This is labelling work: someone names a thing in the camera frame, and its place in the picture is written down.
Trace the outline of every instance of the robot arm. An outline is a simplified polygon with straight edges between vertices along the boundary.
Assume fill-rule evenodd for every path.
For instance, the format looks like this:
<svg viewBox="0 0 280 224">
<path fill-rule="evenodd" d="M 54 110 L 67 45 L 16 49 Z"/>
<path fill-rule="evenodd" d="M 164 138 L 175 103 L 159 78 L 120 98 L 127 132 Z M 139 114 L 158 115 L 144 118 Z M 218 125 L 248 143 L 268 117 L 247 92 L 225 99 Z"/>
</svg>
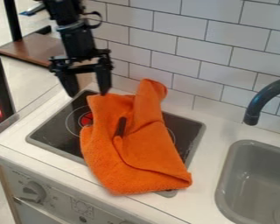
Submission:
<svg viewBox="0 0 280 224">
<path fill-rule="evenodd" d="M 97 11 L 84 13 L 81 0 L 43 0 L 51 19 L 56 20 L 66 56 L 51 57 L 50 71 L 59 78 L 68 95 L 73 97 L 79 93 L 76 74 L 96 73 L 96 79 L 101 91 L 105 95 L 111 88 L 111 70 L 113 69 L 109 57 L 109 49 L 96 49 L 92 29 L 96 29 L 102 22 L 91 25 L 88 19 L 81 15 L 95 14 Z M 74 62 L 82 62 L 97 58 L 96 64 L 74 66 Z"/>
</svg>

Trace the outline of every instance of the wooden shelf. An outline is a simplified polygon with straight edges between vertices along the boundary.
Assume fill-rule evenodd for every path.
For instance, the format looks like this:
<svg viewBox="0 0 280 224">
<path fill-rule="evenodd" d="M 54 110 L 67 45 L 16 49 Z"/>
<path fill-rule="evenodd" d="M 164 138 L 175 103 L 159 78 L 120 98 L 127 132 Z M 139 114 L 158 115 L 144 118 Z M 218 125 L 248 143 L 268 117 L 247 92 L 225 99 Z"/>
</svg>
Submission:
<svg viewBox="0 0 280 224">
<path fill-rule="evenodd" d="M 60 39 L 32 33 L 18 41 L 0 46 L 0 54 L 48 67 L 50 57 L 65 54 L 65 51 Z"/>
</svg>

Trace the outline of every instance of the tile backsplash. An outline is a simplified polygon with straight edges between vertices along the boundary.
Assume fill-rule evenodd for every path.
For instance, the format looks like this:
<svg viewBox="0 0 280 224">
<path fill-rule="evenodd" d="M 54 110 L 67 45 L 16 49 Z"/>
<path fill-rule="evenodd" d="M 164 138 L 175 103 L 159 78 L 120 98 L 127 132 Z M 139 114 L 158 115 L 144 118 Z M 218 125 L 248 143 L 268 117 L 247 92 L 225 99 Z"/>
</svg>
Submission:
<svg viewBox="0 0 280 224">
<path fill-rule="evenodd" d="M 164 83 L 164 103 L 242 122 L 263 87 L 280 79 L 280 0 L 84 0 L 104 23 L 96 43 L 114 59 L 114 87 Z M 280 133 L 280 95 L 260 128 Z"/>
</svg>

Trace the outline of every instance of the white countertop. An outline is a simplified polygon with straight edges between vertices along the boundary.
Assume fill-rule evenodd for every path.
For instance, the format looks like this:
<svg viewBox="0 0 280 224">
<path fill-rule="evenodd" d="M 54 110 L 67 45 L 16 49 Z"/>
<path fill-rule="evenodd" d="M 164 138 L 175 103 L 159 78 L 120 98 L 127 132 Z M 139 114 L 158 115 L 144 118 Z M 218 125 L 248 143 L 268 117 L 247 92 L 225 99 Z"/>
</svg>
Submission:
<svg viewBox="0 0 280 224">
<path fill-rule="evenodd" d="M 95 84 L 89 86 L 97 90 Z M 115 197 L 100 187 L 89 169 L 67 158 L 43 150 L 25 141 L 41 123 L 65 106 L 71 99 L 64 91 L 55 95 L 23 120 L 0 135 L 0 163 L 28 168 L 44 177 L 77 189 L 98 200 L 158 224 L 228 224 L 214 202 L 214 192 L 221 175 L 228 148 L 242 139 L 252 139 L 280 147 L 280 134 L 200 114 L 189 108 L 163 105 L 163 111 L 202 122 L 206 131 L 188 169 L 193 185 L 178 191 L 174 198 L 155 193 Z"/>
</svg>

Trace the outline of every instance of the oven door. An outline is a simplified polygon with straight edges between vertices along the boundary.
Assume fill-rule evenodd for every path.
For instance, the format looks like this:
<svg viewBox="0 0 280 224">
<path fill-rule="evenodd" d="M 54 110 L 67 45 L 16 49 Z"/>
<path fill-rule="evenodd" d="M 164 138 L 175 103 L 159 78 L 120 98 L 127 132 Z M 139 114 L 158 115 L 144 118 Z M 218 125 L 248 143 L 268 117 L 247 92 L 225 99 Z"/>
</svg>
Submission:
<svg viewBox="0 0 280 224">
<path fill-rule="evenodd" d="M 14 197 L 16 209 L 21 224 L 70 224 L 47 211 L 40 206 Z"/>
</svg>

